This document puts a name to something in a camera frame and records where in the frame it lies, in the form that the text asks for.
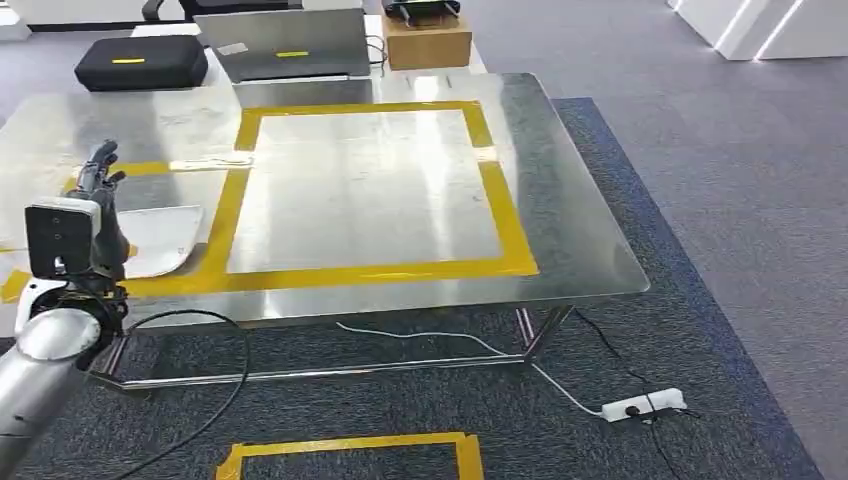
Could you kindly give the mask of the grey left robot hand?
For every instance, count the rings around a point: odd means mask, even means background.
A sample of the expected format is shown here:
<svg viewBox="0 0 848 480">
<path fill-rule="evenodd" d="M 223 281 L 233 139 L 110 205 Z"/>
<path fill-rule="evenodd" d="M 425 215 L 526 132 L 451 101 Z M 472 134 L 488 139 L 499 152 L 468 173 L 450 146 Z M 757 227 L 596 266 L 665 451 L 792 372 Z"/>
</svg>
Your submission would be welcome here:
<svg viewBox="0 0 848 480">
<path fill-rule="evenodd" d="M 130 253 L 115 206 L 117 187 L 126 173 L 118 170 L 110 174 L 111 166 L 118 160 L 117 149 L 115 140 L 104 140 L 81 167 L 75 186 L 65 194 L 69 198 L 93 201 L 100 207 L 100 231 L 93 239 L 91 263 L 95 272 L 113 282 L 125 279 L 124 264 Z"/>
</svg>

